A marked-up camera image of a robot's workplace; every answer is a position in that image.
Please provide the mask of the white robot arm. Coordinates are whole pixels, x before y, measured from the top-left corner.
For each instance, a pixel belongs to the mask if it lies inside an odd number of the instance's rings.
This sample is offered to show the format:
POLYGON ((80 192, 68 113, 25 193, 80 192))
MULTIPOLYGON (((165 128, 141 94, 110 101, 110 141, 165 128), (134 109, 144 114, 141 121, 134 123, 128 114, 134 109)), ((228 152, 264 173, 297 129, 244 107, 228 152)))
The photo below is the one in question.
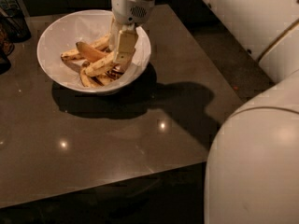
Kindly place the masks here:
POLYGON ((299 0, 203 0, 274 81, 221 126, 205 224, 299 224, 299 0))

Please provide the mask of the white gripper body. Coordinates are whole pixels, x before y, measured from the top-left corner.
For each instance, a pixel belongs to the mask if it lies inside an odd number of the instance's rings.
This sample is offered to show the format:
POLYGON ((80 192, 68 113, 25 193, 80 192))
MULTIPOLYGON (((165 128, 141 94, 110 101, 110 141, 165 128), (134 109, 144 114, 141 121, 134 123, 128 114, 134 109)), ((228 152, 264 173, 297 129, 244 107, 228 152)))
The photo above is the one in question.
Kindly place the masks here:
POLYGON ((120 24, 145 23, 155 5, 155 0, 111 0, 112 12, 120 24))

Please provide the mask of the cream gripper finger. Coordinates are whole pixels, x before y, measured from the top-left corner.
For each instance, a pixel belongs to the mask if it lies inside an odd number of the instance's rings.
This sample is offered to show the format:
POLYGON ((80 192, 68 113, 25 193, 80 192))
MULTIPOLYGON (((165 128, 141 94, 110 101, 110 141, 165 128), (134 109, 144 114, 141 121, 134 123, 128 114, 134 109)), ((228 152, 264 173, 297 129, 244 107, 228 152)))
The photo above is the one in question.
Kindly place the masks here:
POLYGON ((138 34, 135 26, 133 24, 123 25, 119 31, 117 46, 113 50, 115 52, 115 60, 135 50, 137 39, 138 34))
POLYGON ((111 51, 113 51, 117 46, 119 31, 121 28, 122 25, 116 21, 115 17, 112 17, 109 29, 109 49, 111 51))

